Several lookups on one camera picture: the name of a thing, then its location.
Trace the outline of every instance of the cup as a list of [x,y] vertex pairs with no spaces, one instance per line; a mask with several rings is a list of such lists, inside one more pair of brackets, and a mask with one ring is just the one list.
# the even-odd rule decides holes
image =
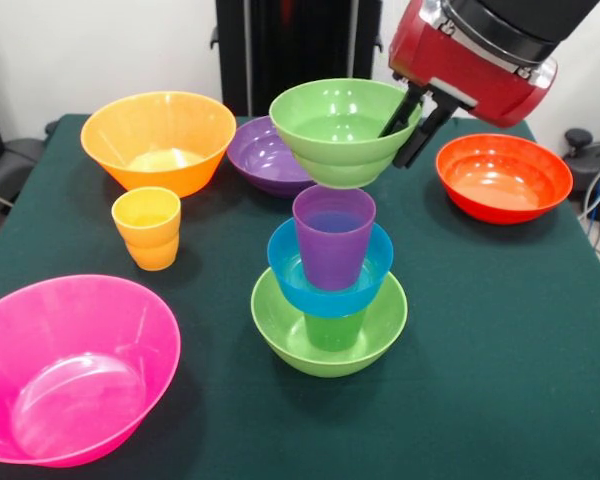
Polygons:
[[355,345],[366,309],[346,317],[326,318],[304,314],[309,342],[320,350],[338,352]]
[[140,268],[164,270],[175,261],[180,240],[180,198],[171,190],[129,190],[115,201],[111,216]]
[[375,216],[373,198],[358,188],[335,190],[316,185],[296,197],[293,217],[309,283],[336,291],[356,282]]

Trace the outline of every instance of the yellow cup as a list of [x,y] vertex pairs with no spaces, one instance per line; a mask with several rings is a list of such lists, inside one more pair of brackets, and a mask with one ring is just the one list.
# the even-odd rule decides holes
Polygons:
[[180,198],[171,190],[130,190],[115,201],[111,216],[140,268],[164,270],[175,261],[180,240]]

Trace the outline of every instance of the table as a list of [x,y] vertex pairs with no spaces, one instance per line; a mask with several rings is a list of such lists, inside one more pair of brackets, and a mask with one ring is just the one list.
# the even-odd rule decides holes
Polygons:
[[443,143],[493,128],[454,119],[411,169],[368,187],[408,325],[377,363],[329,380],[284,364],[251,320],[291,202],[224,161],[183,201],[176,263],[141,271],[109,214],[123,190],[80,148],[85,118],[62,119],[0,234],[0,297],[58,275],[132,279],[177,316],[180,366],[116,452],[67,470],[0,464],[0,479],[600,478],[600,264],[574,214],[482,224],[434,173]]

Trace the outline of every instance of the bowl rim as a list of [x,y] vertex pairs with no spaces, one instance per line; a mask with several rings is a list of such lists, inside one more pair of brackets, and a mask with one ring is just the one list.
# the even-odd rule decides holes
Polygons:
[[[24,292],[27,290],[38,289],[38,288],[41,288],[43,285],[46,285],[49,283],[62,283],[68,279],[79,279],[80,281],[93,280],[93,279],[106,279],[107,281],[113,281],[116,283],[126,283],[126,284],[133,285],[133,288],[136,288],[139,291],[144,291],[150,297],[153,297],[155,300],[157,300],[158,305],[163,307],[165,309],[165,311],[167,312],[167,314],[168,314],[167,317],[171,321],[172,326],[174,327],[173,333],[175,335],[175,351],[174,351],[174,356],[173,356],[173,365],[170,367],[169,374],[165,378],[164,386],[158,391],[158,394],[156,394],[155,398],[149,404],[147,404],[147,406],[141,411],[141,413],[136,415],[136,417],[132,421],[130,421],[124,427],[118,429],[118,431],[116,433],[108,436],[104,440],[101,440],[98,443],[95,443],[89,447],[83,448],[82,450],[78,450],[76,452],[72,452],[69,454],[58,455],[55,457],[24,458],[24,459],[7,459],[7,458],[0,457],[0,463],[7,463],[7,464],[11,464],[11,465],[39,465],[39,466],[55,464],[55,463],[63,462],[66,460],[71,460],[72,458],[78,458],[90,451],[97,450],[100,447],[103,447],[104,445],[107,445],[108,443],[113,442],[116,438],[119,438],[121,435],[123,435],[125,432],[132,429],[134,426],[139,425],[146,418],[146,416],[149,414],[149,412],[151,412],[151,410],[153,410],[153,408],[158,404],[158,402],[162,399],[162,397],[166,393],[166,391],[169,388],[169,386],[171,385],[171,382],[173,381],[173,378],[178,369],[178,364],[180,363],[180,355],[182,352],[182,336],[180,334],[180,327],[178,326],[178,321],[176,320],[176,317],[173,314],[173,311],[171,310],[169,305],[157,293],[155,293],[154,291],[145,287],[144,285],[136,283],[132,280],[122,278],[122,277],[116,277],[113,275],[103,275],[103,274],[95,274],[95,273],[63,275],[60,277],[53,277],[53,278],[48,278],[46,280],[41,280],[39,282],[35,282],[32,284],[26,285],[22,288],[19,288],[17,290],[14,290],[14,291],[8,293],[7,295],[1,297],[0,304],[6,303],[7,301],[9,301],[11,299],[11,297],[18,295],[21,292]],[[94,458],[93,460],[95,461],[98,458],[101,458],[102,456],[104,456],[104,455],[100,455],[100,456]]]
[[229,135],[229,138],[226,141],[226,143],[224,143],[222,147],[220,147],[218,150],[216,150],[212,154],[207,155],[205,157],[205,159],[202,160],[200,163],[206,163],[210,159],[221,154],[223,151],[225,151],[229,147],[229,144],[233,140],[233,137],[235,136],[236,129],[237,129],[237,121],[236,121],[236,117],[233,114],[233,112],[222,102],[219,102],[218,100],[216,100],[214,98],[208,97],[206,95],[202,95],[200,93],[186,92],[183,90],[156,90],[156,91],[151,91],[151,92],[137,93],[134,95],[128,95],[126,97],[119,98],[117,100],[114,100],[113,102],[109,102],[106,105],[103,105],[102,107],[98,108],[95,112],[93,112],[91,115],[89,115],[89,118],[87,118],[87,120],[84,122],[84,125],[82,125],[82,129],[80,130],[80,145],[82,146],[84,151],[87,153],[87,155],[89,155],[89,157],[91,157],[93,160],[95,160],[99,164],[106,165],[107,167],[115,168],[117,170],[122,170],[124,172],[133,172],[133,173],[140,173],[140,174],[169,173],[169,172],[182,171],[187,168],[195,167],[195,166],[199,165],[200,163],[196,163],[194,165],[187,165],[186,167],[176,167],[176,168],[170,168],[167,170],[156,170],[156,171],[150,171],[150,172],[145,172],[143,170],[132,170],[132,169],[120,166],[120,165],[116,165],[115,163],[106,162],[104,160],[100,160],[100,159],[96,158],[96,156],[91,153],[91,151],[89,150],[89,148],[86,145],[86,141],[85,141],[86,132],[89,128],[91,128],[91,124],[95,121],[94,119],[101,113],[114,108],[118,104],[125,103],[125,102],[131,102],[137,98],[151,97],[151,96],[165,96],[165,95],[178,95],[178,96],[183,96],[183,97],[192,97],[192,98],[203,99],[204,101],[216,104],[217,106],[221,107],[221,111],[223,111],[224,113],[227,113],[229,115],[229,118],[233,119],[232,132]]
[[[540,206],[537,206],[534,208],[528,208],[528,209],[495,207],[493,205],[489,205],[489,204],[477,201],[473,198],[467,197],[466,195],[463,195],[462,193],[458,192],[458,190],[456,190],[456,188],[452,184],[450,184],[446,180],[445,176],[443,175],[443,173],[441,171],[441,167],[440,167],[440,163],[441,163],[440,157],[442,155],[442,152],[445,149],[451,148],[453,146],[453,144],[455,144],[456,142],[465,140],[467,138],[476,138],[476,137],[500,138],[500,139],[507,140],[510,142],[522,143],[524,145],[530,146],[537,150],[543,151],[544,153],[547,154],[547,156],[549,158],[552,159],[551,161],[554,162],[554,164],[556,166],[558,166],[558,168],[562,169],[564,172],[567,173],[567,178],[569,178],[569,182],[568,182],[567,188],[565,188],[565,192],[561,192],[560,195],[558,196],[558,198],[556,200],[553,200],[552,202],[549,202],[549,203],[546,203],[546,204],[543,204],[543,205],[540,205]],[[442,148],[440,148],[440,150],[438,150],[438,153],[436,153],[436,173],[438,174],[438,178],[440,179],[440,182],[444,185],[444,187],[453,191],[453,193],[455,195],[459,195],[462,198],[470,200],[473,203],[476,203],[476,204],[481,205],[486,208],[499,210],[499,211],[503,211],[503,212],[511,212],[511,213],[525,213],[525,212],[531,213],[531,212],[551,210],[552,208],[555,208],[558,205],[560,205],[569,196],[569,193],[571,193],[571,190],[573,189],[573,175],[571,174],[571,170],[569,170],[569,167],[567,166],[567,164],[564,162],[564,160],[562,160],[562,158],[560,158],[560,156],[558,156],[556,153],[552,152],[548,148],[546,148],[532,140],[528,140],[526,138],[518,137],[516,135],[509,135],[509,134],[505,134],[505,133],[486,133],[486,132],[485,133],[472,133],[469,135],[462,135],[461,137],[456,137],[456,138],[450,140],[449,142],[445,143],[442,146]]]
[[[255,173],[247,170],[246,168],[242,167],[242,165],[240,165],[236,160],[233,159],[233,156],[231,155],[231,143],[233,143],[233,141],[235,140],[235,138],[238,136],[238,132],[240,131],[240,129],[246,127],[246,126],[251,126],[251,124],[253,123],[265,123],[265,119],[269,120],[269,123],[271,124],[271,126],[275,129],[276,126],[274,125],[273,121],[271,120],[271,117],[269,115],[263,115],[261,117],[256,117],[256,118],[252,118],[251,120],[243,123],[242,125],[240,125],[237,129],[236,132],[233,136],[233,138],[231,139],[231,142],[229,142],[229,146],[227,147],[227,158],[229,159],[229,162],[231,163],[231,165],[233,165],[238,171],[240,171],[241,173],[243,173],[244,175],[248,175],[249,177],[252,178],[257,178],[258,180],[262,180],[263,182],[268,182],[271,184],[280,184],[280,185],[304,185],[304,184],[309,184],[312,185],[315,183],[315,181],[313,180],[313,178],[311,178],[311,176],[309,175],[309,173],[307,172],[307,170],[298,163],[298,165],[302,168],[302,170],[304,170],[307,178],[304,180],[272,180],[270,178],[266,178],[266,177],[262,177],[260,175],[256,175]],[[289,153],[291,153],[291,155],[293,155],[293,152],[291,151],[291,148],[289,148]]]
[[[267,262],[269,263],[269,267],[271,267],[271,270],[273,270],[273,273],[276,277],[276,281],[279,284],[283,282],[289,288],[297,291],[297,290],[299,290],[297,287],[294,287],[289,282],[285,281],[284,278],[281,278],[282,276],[279,275],[280,270],[277,268],[278,264],[277,264],[277,262],[272,261],[272,256],[271,256],[271,244],[272,244],[274,238],[277,235],[280,235],[280,232],[283,232],[286,229],[290,229],[290,228],[295,229],[296,228],[295,224],[296,224],[295,218],[291,217],[291,218],[285,220],[284,222],[282,222],[271,234],[271,236],[269,237],[269,241],[267,242]],[[384,283],[384,281],[386,280],[387,275],[391,273],[391,267],[393,266],[393,261],[395,259],[395,249],[393,247],[393,241],[391,240],[391,237],[389,236],[387,231],[384,228],[382,228],[377,222],[374,222],[371,227],[371,236],[373,237],[374,235],[380,235],[385,240],[387,240],[387,245],[389,247],[389,258],[387,261],[386,268],[383,269],[386,273],[384,273],[384,275],[382,275],[382,277],[380,279],[369,284],[362,291],[371,290],[378,285],[379,285],[379,287],[378,287],[378,290],[379,290],[382,287],[382,284]],[[314,297],[319,297],[319,298],[334,298],[334,297],[345,298],[345,297],[350,297],[350,296],[357,296],[358,294],[360,294],[360,291],[348,292],[345,290],[344,292],[343,291],[325,292],[325,293],[312,292],[312,295]]]
[[[407,296],[406,296],[406,294],[404,292],[404,288],[402,288],[402,285],[400,284],[400,282],[398,281],[398,279],[396,278],[396,276],[393,273],[388,272],[387,275],[386,275],[386,277],[385,277],[385,279],[384,279],[384,281],[383,281],[383,285],[384,285],[385,282],[391,282],[391,283],[393,283],[394,285],[396,285],[398,287],[397,290],[399,291],[399,297],[400,297],[400,300],[401,300],[400,301],[400,305],[402,306],[402,310],[404,311],[404,315],[402,315],[402,319],[400,320],[399,328],[396,329],[396,332],[391,336],[390,340],[385,345],[383,345],[379,349],[374,350],[371,353],[366,354],[363,357],[359,357],[359,358],[356,358],[356,359],[353,359],[353,360],[349,360],[349,361],[332,361],[332,362],[329,362],[329,361],[324,361],[324,360],[310,360],[310,359],[298,356],[297,354],[290,352],[287,348],[283,348],[277,342],[272,341],[271,338],[260,327],[260,324],[256,320],[257,317],[256,317],[256,313],[255,313],[255,296],[256,296],[256,292],[260,288],[260,285],[262,284],[262,282],[264,282],[264,280],[267,278],[267,276],[272,276],[273,279],[277,282],[276,276],[275,276],[275,274],[273,272],[273,269],[271,267],[268,267],[260,275],[260,277],[256,281],[256,284],[253,287],[253,290],[251,291],[251,317],[253,319],[253,323],[255,323],[256,328],[260,332],[260,335],[262,335],[262,337],[265,339],[265,341],[270,346],[275,345],[276,349],[278,349],[279,351],[281,351],[285,355],[289,356],[290,358],[293,358],[293,359],[296,359],[296,360],[300,360],[302,362],[305,362],[305,363],[308,363],[308,364],[311,364],[311,365],[322,365],[322,366],[325,366],[325,367],[337,367],[337,366],[345,366],[345,365],[355,365],[355,364],[360,363],[360,362],[371,360],[374,357],[376,357],[378,354],[382,354],[383,352],[385,352],[389,347],[391,347],[391,345],[393,345],[396,342],[396,340],[398,339],[398,337],[400,337],[400,334],[403,332],[403,330],[407,326],[407,319],[408,319],[408,316],[409,316],[409,303],[407,302]],[[289,304],[289,306],[291,308],[294,308],[295,310],[297,310],[293,305]]]
[[[297,139],[300,139],[300,140],[303,140],[306,142],[311,142],[311,143],[314,143],[317,145],[339,145],[339,146],[348,145],[348,146],[355,147],[355,146],[368,145],[373,142],[389,141],[389,139],[398,138],[400,135],[404,134],[405,130],[408,130],[409,128],[411,128],[412,124],[409,122],[409,124],[402,130],[398,130],[397,132],[394,132],[391,135],[387,135],[386,137],[370,138],[367,140],[354,140],[352,142],[334,142],[331,140],[316,140],[315,138],[306,137],[304,135],[298,135],[297,133],[294,133],[294,132],[290,131],[289,129],[282,127],[275,120],[275,116],[273,115],[273,109],[274,109],[275,105],[280,101],[280,99],[284,95],[288,94],[289,92],[292,92],[294,90],[300,90],[301,88],[305,88],[307,85],[313,85],[313,84],[318,84],[318,83],[336,83],[336,82],[342,82],[342,81],[345,81],[348,83],[358,83],[358,84],[360,84],[360,83],[375,84],[375,85],[381,86],[382,88],[393,89],[395,91],[398,91],[398,92],[402,93],[403,96],[406,94],[406,90],[403,90],[400,87],[396,87],[395,85],[389,85],[388,83],[380,82],[378,80],[371,80],[371,79],[366,79],[366,78],[337,77],[337,78],[323,78],[321,80],[313,80],[311,82],[304,82],[304,83],[301,83],[294,87],[288,88],[287,90],[281,92],[276,98],[273,99],[273,101],[269,105],[269,112],[268,112],[269,117],[271,117],[271,121],[273,122],[276,129],[283,131],[286,135],[292,136],[294,138],[297,138]],[[414,115],[416,115],[416,117],[417,117],[417,118],[414,118],[414,125],[417,125],[417,123],[420,121],[420,118],[422,117],[422,105],[419,104],[415,108],[415,110],[409,116],[409,119],[411,120]]]

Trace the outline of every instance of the purple bowl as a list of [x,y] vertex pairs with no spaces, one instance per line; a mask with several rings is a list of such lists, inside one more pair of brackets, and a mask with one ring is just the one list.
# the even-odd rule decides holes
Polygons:
[[269,117],[256,118],[238,128],[227,155],[252,185],[276,197],[295,197],[314,185]]

